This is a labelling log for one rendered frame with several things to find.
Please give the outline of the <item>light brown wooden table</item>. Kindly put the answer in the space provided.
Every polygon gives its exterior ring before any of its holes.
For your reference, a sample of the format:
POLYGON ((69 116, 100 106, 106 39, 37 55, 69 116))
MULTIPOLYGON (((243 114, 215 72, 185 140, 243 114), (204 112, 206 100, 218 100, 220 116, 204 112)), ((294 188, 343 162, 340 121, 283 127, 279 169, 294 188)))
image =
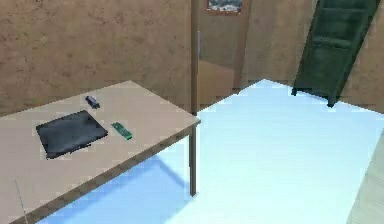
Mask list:
POLYGON ((191 134, 200 120, 140 85, 127 81, 0 118, 0 224, 35 224, 191 134), (108 136, 47 160, 36 126, 81 110, 108 136), (113 127, 121 123, 133 137, 113 127))

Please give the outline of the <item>green remote control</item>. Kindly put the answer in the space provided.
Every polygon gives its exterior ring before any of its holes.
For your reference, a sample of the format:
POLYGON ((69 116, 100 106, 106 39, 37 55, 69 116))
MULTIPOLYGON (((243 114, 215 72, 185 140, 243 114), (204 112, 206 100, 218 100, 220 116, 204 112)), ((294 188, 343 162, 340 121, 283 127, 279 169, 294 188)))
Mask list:
POLYGON ((132 133, 119 122, 112 123, 112 127, 126 140, 130 140, 133 137, 132 133))

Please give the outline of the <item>small black device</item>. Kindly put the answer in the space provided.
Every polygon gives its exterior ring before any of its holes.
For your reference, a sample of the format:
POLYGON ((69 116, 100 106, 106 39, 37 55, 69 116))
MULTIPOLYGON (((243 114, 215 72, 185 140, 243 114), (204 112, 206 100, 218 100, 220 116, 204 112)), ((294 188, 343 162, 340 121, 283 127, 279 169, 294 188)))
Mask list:
POLYGON ((87 103, 93 108, 93 109, 98 109, 100 107, 100 104, 97 102, 97 100, 92 97, 92 96, 87 96, 85 98, 87 103))

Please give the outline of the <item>black closed laptop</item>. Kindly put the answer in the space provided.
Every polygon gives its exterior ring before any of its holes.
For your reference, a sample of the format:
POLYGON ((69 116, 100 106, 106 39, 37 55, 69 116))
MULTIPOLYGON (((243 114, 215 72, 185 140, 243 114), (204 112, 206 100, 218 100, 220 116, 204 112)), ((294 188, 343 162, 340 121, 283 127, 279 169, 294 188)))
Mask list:
POLYGON ((108 135, 108 131, 86 110, 40 124, 36 131, 47 159, 88 147, 108 135))

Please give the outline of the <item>dark green shelf unit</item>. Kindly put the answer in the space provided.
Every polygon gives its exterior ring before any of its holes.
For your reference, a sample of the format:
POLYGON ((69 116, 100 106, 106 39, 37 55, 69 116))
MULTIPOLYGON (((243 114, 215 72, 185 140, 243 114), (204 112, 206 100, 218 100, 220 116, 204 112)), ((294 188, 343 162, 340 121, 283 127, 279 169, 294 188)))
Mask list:
POLYGON ((291 94, 339 100, 381 0, 318 0, 291 94))

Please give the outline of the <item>beige furniture edge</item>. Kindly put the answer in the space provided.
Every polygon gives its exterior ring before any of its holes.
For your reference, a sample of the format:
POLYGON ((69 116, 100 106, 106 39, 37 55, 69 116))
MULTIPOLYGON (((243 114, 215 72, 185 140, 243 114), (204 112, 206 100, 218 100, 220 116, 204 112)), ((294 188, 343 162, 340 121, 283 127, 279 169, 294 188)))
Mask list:
POLYGON ((384 130, 346 224, 384 224, 384 130))

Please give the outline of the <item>framed wall picture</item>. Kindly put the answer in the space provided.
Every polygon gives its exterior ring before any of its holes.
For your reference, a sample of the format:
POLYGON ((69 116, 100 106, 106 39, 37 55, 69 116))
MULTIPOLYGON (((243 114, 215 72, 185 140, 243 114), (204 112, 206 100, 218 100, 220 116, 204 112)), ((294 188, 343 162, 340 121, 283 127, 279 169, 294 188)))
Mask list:
POLYGON ((207 0, 207 9, 214 12, 240 13, 242 0, 207 0))

